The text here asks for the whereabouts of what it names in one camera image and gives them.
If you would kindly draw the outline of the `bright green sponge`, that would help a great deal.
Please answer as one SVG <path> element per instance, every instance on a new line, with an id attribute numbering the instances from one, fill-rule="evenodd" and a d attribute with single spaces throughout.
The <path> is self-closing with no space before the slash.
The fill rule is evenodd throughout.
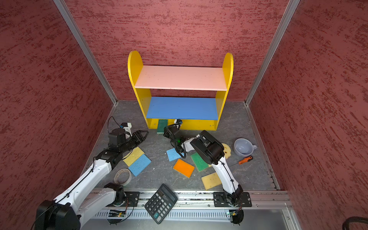
<path id="1" fill-rule="evenodd" d="M 209 168 L 209 165 L 201 158 L 198 153 L 194 153 L 190 157 L 199 172 Z"/>

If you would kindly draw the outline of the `blue sponge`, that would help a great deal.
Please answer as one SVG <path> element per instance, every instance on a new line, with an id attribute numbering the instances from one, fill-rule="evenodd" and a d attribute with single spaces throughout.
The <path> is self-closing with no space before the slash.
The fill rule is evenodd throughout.
<path id="1" fill-rule="evenodd" d="M 170 162 L 175 161 L 177 159 L 181 158 L 181 155 L 179 153 L 177 153 L 177 151 L 175 150 L 175 148 L 169 149 L 166 151 L 168 160 Z"/>
<path id="2" fill-rule="evenodd" d="M 132 165 L 130 165 L 128 169 L 135 177 L 137 177 L 150 163 L 151 160 L 143 154 Z"/>

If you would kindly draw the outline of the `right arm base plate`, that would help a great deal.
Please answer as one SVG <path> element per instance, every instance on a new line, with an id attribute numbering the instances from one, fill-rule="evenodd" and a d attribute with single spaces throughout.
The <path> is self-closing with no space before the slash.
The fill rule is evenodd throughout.
<path id="1" fill-rule="evenodd" d="M 252 201 L 248 192 L 243 192 L 240 198 L 233 198 L 226 192 L 214 192 L 213 193 L 214 206 L 215 207 L 252 207 Z"/>

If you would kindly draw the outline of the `dark green scrub sponge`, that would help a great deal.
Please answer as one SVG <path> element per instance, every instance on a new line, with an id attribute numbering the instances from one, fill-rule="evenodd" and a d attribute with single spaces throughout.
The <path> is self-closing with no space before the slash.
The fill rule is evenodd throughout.
<path id="1" fill-rule="evenodd" d="M 164 129 L 167 126 L 168 126 L 167 119 L 159 119 L 158 127 L 157 127 L 157 134 L 164 134 Z"/>

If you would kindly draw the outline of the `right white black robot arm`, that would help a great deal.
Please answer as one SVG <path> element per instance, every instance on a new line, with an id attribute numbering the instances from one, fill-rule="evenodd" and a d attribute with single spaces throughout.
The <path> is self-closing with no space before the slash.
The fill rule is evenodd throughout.
<path id="1" fill-rule="evenodd" d="M 186 158 L 189 151 L 196 151 L 200 158 L 211 165 L 217 173 L 226 195 L 227 203 L 236 207 L 241 204 L 243 188 L 232 175 L 227 165 L 224 146 L 214 136 L 206 130 L 201 131 L 193 138 L 184 139 L 180 134 L 179 123 L 168 125 L 163 129 L 164 137 L 170 139 L 175 151 L 182 157 Z"/>

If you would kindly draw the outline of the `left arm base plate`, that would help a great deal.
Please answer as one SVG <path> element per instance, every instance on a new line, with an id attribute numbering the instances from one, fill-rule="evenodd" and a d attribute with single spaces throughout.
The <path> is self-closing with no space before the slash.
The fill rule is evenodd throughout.
<path id="1" fill-rule="evenodd" d="M 114 201 L 109 204 L 109 207 L 123 208 L 123 207 L 136 207 L 140 199 L 140 192 L 124 192 L 123 199 L 121 201 Z"/>

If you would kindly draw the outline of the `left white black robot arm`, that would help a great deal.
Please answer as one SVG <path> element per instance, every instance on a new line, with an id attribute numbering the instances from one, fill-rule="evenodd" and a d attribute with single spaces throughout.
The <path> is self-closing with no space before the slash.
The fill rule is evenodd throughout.
<path id="1" fill-rule="evenodd" d="M 109 134 L 108 148 L 93 159 L 92 165 L 68 189 L 52 201 L 43 201 L 36 211 L 32 230 L 79 230 L 108 205 L 127 209 L 134 203 L 127 198 L 122 185 L 108 183 L 93 198 L 86 200 L 95 186 L 148 136 L 148 131 L 130 131 L 123 123 Z"/>

